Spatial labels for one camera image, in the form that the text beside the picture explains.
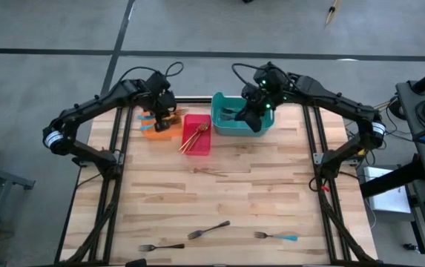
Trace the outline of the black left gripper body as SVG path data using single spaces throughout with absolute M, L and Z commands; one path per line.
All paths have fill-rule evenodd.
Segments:
M 171 90 L 164 90 L 154 98 L 151 113 L 155 116 L 156 120 L 163 120 L 169 117 L 176 109 L 177 102 L 174 92 Z

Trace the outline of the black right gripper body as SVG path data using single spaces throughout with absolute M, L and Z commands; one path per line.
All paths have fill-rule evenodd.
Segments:
M 260 86 L 246 84 L 242 89 L 241 97 L 246 101 L 245 106 L 240 111 L 241 116 L 245 116 L 247 113 L 263 116 L 267 110 L 274 109 L 270 92 Z

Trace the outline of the black fork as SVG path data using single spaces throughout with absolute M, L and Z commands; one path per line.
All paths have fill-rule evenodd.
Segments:
M 189 240 L 193 240 L 193 239 L 199 238 L 199 237 L 201 237 L 202 235 L 204 235 L 204 233 L 206 233 L 206 232 L 208 232 L 208 231 L 212 231 L 212 230 L 215 230 L 215 229 L 217 229 L 217 228 L 226 227 L 226 226 L 228 226 L 228 225 L 230 225 L 230 224 L 231 224 L 231 222 L 230 222 L 229 220 L 227 220 L 227 221 L 225 221 L 225 222 L 220 223 L 219 225 L 216 225 L 216 226 L 214 226 L 214 227 L 208 228 L 208 229 L 206 229 L 206 230 L 197 230 L 197 231 L 194 231 L 194 232 L 192 232 L 192 233 L 190 233 L 190 234 L 188 235 L 188 239 L 189 239 Z
M 156 246 L 156 245 L 140 245 L 139 246 L 139 251 L 141 252 L 149 252 L 149 251 L 154 251 L 157 249 L 163 249 L 163 248 L 178 248 L 178 249 L 184 249 L 185 244 L 180 243 L 180 244 L 175 244 L 175 245 L 163 245 L 163 246 Z

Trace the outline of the orange plastic bin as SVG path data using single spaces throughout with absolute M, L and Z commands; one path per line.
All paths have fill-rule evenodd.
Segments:
M 171 127 L 166 131 L 156 132 L 156 131 L 141 131 L 142 135 L 148 140 L 160 140 L 160 139 L 170 139 L 171 137 L 181 136 L 182 135 L 182 117 L 187 112 L 184 108 L 177 108 L 173 114 L 167 119 L 173 120 Z M 149 112 L 143 112 L 140 115 L 149 116 Z M 140 120 L 141 126 L 143 125 L 152 125 L 155 124 L 156 119 L 151 120 Z

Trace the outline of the teal plastic bin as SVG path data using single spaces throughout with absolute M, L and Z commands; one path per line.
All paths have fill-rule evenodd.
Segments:
M 245 107 L 246 101 L 240 97 L 225 96 L 222 92 L 213 95 L 211 100 L 211 121 L 217 134 L 222 136 L 263 136 L 274 124 L 274 111 L 267 110 L 260 118 L 262 128 L 253 132 L 245 121 L 235 121 L 234 115 Z

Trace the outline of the red plastic bin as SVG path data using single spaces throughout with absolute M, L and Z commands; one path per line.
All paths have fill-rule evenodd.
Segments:
M 211 117 L 207 114 L 187 114 L 184 117 L 182 129 L 182 144 L 196 131 L 202 123 L 208 124 L 208 129 L 203 131 L 191 150 L 185 152 L 188 156 L 208 156 L 211 150 Z

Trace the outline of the wooden stick with black tip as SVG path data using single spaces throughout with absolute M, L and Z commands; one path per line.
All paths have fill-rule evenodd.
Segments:
M 325 21 L 325 26 L 329 25 L 334 19 L 336 12 L 338 11 L 343 0 L 334 0 L 333 4 L 328 9 L 328 14 Z

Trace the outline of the black metal beam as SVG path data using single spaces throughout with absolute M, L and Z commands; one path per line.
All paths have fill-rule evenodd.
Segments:
M 400 188 L 415 180 L 425 180 L 424 162 L 418 154 L 414 155 L 409 164 L 361 184 L 360 191 L 363 198 L 368 198 Z

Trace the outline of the white box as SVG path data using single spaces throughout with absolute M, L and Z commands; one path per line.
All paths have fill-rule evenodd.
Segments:
M 365 181 L 371 181 L 392 172 L 390 169 L 364 167 L 363 174 Z M 406 186 L 386 191 L 382 194 L 374 195 L 369 198 L 370 208 L 374 211 L 389 211 L 402 214 L 411 214 L 411 208 L 407 198 Z

